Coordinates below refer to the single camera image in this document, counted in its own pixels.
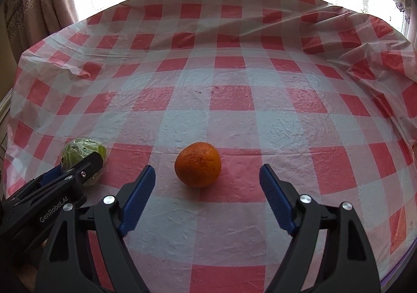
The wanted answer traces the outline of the red white checkered tablecloth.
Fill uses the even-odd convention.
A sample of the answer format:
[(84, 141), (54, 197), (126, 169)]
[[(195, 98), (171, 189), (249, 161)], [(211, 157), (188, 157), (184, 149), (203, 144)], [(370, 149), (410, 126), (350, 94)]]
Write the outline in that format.
[[(94, 138), (97, 203), (146, 165), (156, 187), (126, 245), (151, 292), (263, 292), (290, 236), (259, 185), (269, 164), (355, 208), (384, 277), (416, 240), (416, 50), (322, 0), (129, 0), (26, 50), (11, 97), (7, 194)], [(175, 173), (196, 142), (214, 184)]]

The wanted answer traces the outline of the orange tangerine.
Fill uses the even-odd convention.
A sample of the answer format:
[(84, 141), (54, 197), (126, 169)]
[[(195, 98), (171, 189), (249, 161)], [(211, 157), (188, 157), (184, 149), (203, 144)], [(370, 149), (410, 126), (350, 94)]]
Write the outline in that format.
[(217, 182), (221, 168), (219, 152), (206, 142), (187, 146), (175, 161), (178, 179), (192, 188), (205, 188)]

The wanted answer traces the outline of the white purple cardboard box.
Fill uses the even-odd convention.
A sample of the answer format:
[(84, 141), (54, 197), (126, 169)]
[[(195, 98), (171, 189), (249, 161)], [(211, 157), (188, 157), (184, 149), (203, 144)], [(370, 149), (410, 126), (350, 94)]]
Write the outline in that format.
[(381, 279), (382, 292), (416, 292), (416, 241)]

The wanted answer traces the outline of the brown drape curtain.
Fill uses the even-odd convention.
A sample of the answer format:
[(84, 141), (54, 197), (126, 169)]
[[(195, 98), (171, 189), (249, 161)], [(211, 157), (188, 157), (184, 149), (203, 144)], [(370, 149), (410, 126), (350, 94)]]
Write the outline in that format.
[(78, 22), (74, 0), (5, 0), (4, 16), (16, 61), (39, 41)]

